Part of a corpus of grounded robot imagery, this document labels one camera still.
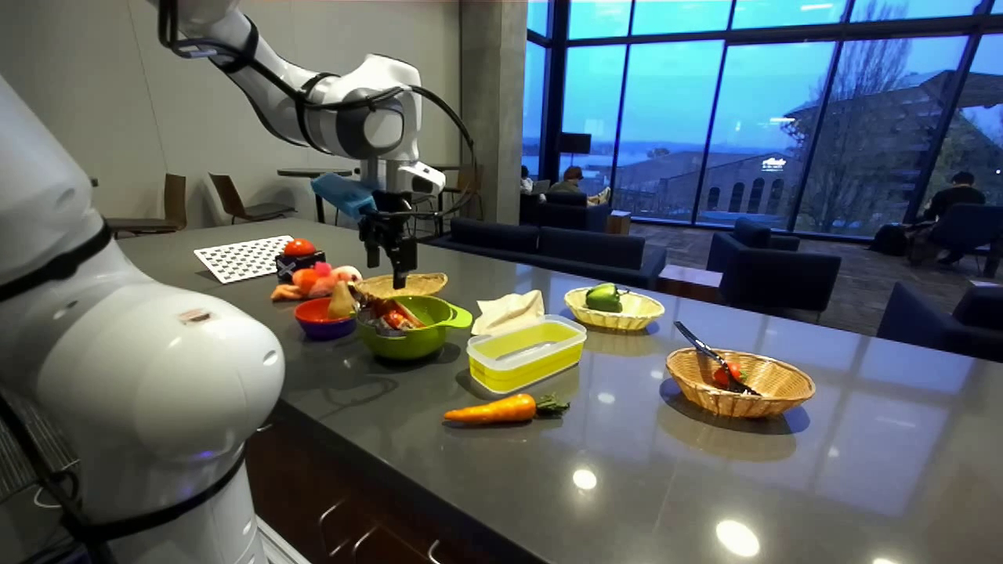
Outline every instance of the wall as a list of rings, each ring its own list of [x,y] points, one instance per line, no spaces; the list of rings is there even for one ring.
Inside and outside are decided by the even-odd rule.
[[[367,55],[399,58],[458,110],[458,0],[242,7],[289,62],[352,71]],[[156,9],[143,0],[0,0],[0,76],[102,182],[95,203],[108,217],[156,217],[164,172],[189,176],[194,227],[224,221],[210,172],[235,176],[248,201],[287,191],[302,217],[314,217],[305,180],[276,171],[353,168],[266,135],[226,76],[156,43]],[[425,161],[456,164],[462,135],[444,113],[425,106]]]

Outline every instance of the wooden bowl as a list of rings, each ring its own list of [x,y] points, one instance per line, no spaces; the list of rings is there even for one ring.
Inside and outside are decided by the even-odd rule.
[[[698,405],[717,417],[779,417],[814,395],[814,381],[793,364],[754,352],[721,356],[740,366],[744,382],[760,395],[716,388],[709,381],[717,364],[694,348],[677,348],[668,356],[664,366],[670,381],[681,382],[681,392],[691,405]]]
[[[616,310],[590,310],[588,295],[590,295],[590,290],[572,290],[565,295],[572,317],[588,325],[600,325],[600,328],[613,328],[613,332],[642,332],[651,325],[651,320],[659,320],[664,314],[662,300],[639,295],[639,292],[625,292],[619,314]]]
[[[431,297],[449,286],[449,273],[407,273],[406,290],[395,290],[391,275],[367,275],[352,286],[375,300],[395,300],[395,297],[415,297],[415,295]]]

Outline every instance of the green bowl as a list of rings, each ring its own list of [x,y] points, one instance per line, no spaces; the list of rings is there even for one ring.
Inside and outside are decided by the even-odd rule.
[[[473,323],[471,310],[438,297],[395,297],[395,300],[420,320],[420,328],[395,332],[375,320],[360,320],[358,328],[375,357],[389,357],[389,360],[431,357],[443,348],[449,328],[468,328]]]

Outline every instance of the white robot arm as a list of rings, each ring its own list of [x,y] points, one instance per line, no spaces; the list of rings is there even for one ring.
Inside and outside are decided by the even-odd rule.
[[[425,95],[417,70],[367,58],[347,76],[306,71],[287,62],[229,0],[153,4],[160,4],[160,43],[226,71],[276,139],[364,164],[360,185],[375,199],[375,213],[360,221],[367,265],[375,266],[384,248],[395,286],[406,286],[406,273],[417,266],[417,242],[406,239],[410,185],[417,180],[426,191],[438,191],[444,182],[417,161],[417,95]]]
[[[343,80],[305,71],[229,0],[164,0],[160,39],[229,71],[274,135],[364,161],[379,209],[364,242],[395,273],[415,266],[403,180],[443,180],[417,164],[410,65],[369,58]],[[69,433],[82,476],[56,495],[69,530],[95,562],[263,562],[242,445],[278,401],[278,339],[139,273],[82,168],[2,80],[0,132],[0,387]]]

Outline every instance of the yellow plate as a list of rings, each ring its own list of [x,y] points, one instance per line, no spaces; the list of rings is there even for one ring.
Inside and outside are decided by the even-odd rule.
[[[391,300],[407,295],[438,295],[449,286],[444,273],[407,273],[406,290],[395,290],[391,275],[367,275],[353,282],[358,292]]]
[[[628,292],[622,290],[622,310],[590,310],[588,306],[588,292],[590,290],[572,290],[565,295],[567,310],[573,314],[573,320],[588,323],[588,325],[600,325],[600,328],[613,328],[613,332],[642,332],[651,325],[651,320],[664,317],[664,303],[639,295],[639,292]]]

